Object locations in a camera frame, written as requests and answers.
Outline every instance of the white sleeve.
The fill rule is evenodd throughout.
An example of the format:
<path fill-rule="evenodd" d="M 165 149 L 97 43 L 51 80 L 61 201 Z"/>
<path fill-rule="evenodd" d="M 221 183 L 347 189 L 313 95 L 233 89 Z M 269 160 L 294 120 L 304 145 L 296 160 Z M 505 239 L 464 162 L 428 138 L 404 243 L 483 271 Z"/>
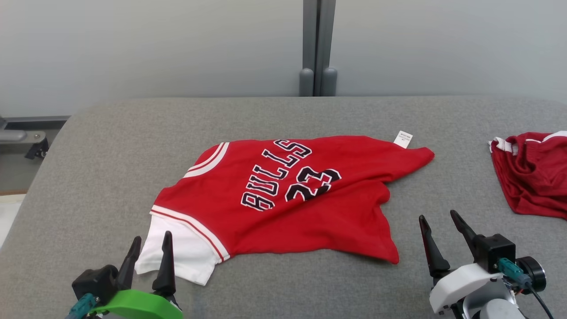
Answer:
<path fill-rule="evenodd" d="M 191 228 L 167 217 L 151 215 L 150 230 L 134 267 L 136 273 L 159 270 L 163 236 L 167 230 L 173 238 L 175 275 L 204 286 L 213 273 L 218 256 Z"/>

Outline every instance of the clothing label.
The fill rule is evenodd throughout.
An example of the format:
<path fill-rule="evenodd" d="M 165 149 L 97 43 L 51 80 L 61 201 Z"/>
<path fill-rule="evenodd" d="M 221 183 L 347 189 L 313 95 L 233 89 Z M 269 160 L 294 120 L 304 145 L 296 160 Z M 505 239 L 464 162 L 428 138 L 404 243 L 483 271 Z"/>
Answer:
<path fill-rule="evenodd" d="M 408 148 L 409 142 L 412 140 L 413 135 L 410 133 L 406 133 L 404 131 L 400 131 L 397 134 L 396 139 L 393 141 L 394 144 L 398 144 L 403 148 Z"/>

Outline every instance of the black cable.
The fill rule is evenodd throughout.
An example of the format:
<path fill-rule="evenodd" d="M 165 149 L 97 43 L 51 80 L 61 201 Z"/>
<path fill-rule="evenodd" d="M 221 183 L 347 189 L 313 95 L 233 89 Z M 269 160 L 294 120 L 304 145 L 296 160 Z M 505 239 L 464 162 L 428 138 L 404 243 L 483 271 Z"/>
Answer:
<path fill-rule="evenodd" d="M 547 316 L 549 317 L 549 319 L 553 319 L 553 315 L 551 315 L 551 312 L 549 311 L 549 309 L 547 308 L 547 306 L 545 305 L 545 303 L 543 302 L 543 300 L 541 299 L 541 297 L 538 295 L 537 292 L 535 292 L 534 288 L 532 287 L 531 283 L 526 284 L 526 287 L 528 287 L 528 289 L 531 291 L 531 293 L 534 294 L 535 299 L 537 299 L 540 303 L 540 305 L 543 307 L 543 310 L 545 310 L 545 313 L 547 314 Z"/>

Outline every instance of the red and white t-shirt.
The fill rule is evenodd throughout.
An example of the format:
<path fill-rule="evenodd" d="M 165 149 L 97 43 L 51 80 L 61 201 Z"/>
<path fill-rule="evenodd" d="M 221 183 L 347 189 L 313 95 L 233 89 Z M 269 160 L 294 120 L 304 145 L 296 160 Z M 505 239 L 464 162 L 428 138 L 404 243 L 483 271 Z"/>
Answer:
<path fill-rule="evenodd" d="M 136 270 L 159 268 L 166 230 L 176 275 L 203 285 L 238 254 L 334 249 L 398 263 L 384 183 L 433 157 L 366 136 L 221 143 L 158 195 Z"/>
<path fill-rule="evenodd" d="M 496 137 L 489 144 L 514 212 L 567 220 L 567 131 Z"/>

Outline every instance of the gray fabric surface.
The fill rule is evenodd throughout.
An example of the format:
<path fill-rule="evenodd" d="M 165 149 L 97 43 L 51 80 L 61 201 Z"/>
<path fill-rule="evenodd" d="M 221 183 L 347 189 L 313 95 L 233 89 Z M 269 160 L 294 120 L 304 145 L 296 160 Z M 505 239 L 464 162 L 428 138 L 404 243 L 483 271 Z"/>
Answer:
<path fill-rule="evenodd" d="M 87 268 L 119 266 L 136 235 L 145 238 L 158 192 L 208 147 L 244 138 L 414 135 L 435 159 L 391 183 L 382 206 L 400 264 L 321 250 L 241 255 L 217 265 L 206 287 L 178 280 L 186 318 L 428 318 L 431 278 L 417 217 L 425 214 L 453 267 L 471 263 L 449 217 L 457 210 L 478 233 L 501 233 L 545 268 L 541 293 L 556 318 L 567 313 L 567 223 L 512 213 L 488 140 L 566 129 L 567 107 L 523 98 L 143 99 L 89 108 L 63 127 L 41 166 L 2 251 L 0 318 L 63 318 L 71 282 Z M 135 276 L 151 291 L 155 273 Z M 518 298 L 530 318 L 545 314 Z"/>

